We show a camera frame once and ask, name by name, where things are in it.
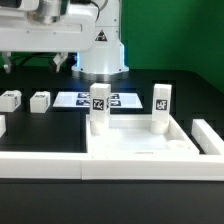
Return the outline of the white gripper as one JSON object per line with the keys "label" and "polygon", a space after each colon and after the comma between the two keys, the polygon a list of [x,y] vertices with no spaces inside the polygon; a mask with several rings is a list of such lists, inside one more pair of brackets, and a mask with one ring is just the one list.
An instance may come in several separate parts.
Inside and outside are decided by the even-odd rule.
{"label": "white gripper", "polygon": [[86,51],[92,46],[97,13],[92,5],[69,5],[59,21],[41,24],[30,21],[22,10],[0,7],[0,52],[5,72],[11,72],[10,52],[59,52],[53,58],[53,68],[59,72],[67,52]]}

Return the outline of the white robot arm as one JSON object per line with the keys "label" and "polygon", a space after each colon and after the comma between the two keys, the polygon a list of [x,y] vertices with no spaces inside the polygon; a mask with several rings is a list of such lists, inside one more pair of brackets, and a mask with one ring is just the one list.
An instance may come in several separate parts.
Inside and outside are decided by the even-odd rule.
{"label": "white robot arm", "polygon": [[121,43],[122,0],[0,0],[0,56],[11,71],[13,52],[53,53],[58,71],[76,55],[73,75],[109,81],[128,73]]}

